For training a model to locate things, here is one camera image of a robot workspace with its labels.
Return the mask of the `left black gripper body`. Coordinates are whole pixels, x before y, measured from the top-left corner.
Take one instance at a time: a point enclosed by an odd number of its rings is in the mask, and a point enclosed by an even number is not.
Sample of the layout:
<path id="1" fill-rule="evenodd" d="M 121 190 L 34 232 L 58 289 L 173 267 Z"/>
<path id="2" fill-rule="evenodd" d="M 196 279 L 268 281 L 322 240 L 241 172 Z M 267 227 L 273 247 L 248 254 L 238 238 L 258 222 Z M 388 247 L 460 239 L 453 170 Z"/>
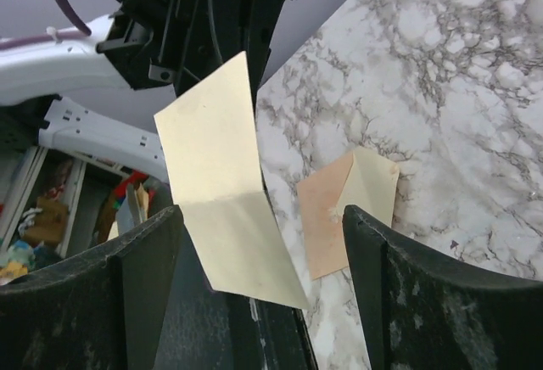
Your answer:
<path id="1" fill-rule="evenodd" d="M 260 85 L 288 0 L 120 0 L 97 45 L 133 90 L 170 85 L 182 94 L 238 53 L 249 90 Z"/>

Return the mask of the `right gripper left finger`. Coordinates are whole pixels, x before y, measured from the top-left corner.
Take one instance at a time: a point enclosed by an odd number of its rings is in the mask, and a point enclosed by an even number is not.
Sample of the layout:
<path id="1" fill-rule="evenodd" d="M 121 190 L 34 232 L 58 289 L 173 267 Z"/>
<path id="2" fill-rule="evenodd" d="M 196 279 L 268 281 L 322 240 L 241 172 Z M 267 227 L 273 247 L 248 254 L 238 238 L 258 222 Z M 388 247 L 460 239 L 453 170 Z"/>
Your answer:
<path id="1" fill-rule="evenodd" d="M 1 287 L 3 369 L 150 369 L 182 239 L 176 206 Z"/>

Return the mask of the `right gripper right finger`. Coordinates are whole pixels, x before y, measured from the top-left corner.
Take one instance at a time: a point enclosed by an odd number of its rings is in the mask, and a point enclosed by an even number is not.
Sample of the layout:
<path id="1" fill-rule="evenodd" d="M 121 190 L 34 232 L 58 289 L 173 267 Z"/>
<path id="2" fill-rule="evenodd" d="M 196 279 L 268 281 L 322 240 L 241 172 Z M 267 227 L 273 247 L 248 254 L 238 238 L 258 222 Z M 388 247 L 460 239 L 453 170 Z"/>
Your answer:
<path id="1" fill-rule="evenodd" d="M 355 205 L 344 242 L 373 369 L 540 369 L 542 284 L 458 261 Z"/>

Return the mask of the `peach paper letter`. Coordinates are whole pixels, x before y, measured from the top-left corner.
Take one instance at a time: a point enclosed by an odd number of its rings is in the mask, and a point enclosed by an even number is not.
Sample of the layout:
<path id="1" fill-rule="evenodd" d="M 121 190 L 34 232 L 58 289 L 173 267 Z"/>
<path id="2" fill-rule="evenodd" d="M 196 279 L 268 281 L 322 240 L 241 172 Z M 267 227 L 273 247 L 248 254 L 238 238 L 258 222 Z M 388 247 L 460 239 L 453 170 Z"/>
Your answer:
<path id="1" fill-rule="evenodd" d="M 309 303 L 266 197 L 239 53 L 154 116 L 171 196 L 216 291 Z"/>

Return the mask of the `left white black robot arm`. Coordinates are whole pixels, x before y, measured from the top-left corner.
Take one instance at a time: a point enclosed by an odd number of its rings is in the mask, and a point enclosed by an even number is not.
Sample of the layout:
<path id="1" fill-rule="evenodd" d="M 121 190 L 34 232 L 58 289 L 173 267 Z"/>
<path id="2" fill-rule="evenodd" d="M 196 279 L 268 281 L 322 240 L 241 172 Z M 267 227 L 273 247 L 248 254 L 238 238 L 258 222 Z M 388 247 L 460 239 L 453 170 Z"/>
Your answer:
<path id="1" fill-rule="evenodd" d="M 255 93 L 288 0 L 115 0 L 71 27 L 1 42 L 1 111 L 25 137 L 76 156 L 167 178 L 154 113 L 243 53 Z"/>

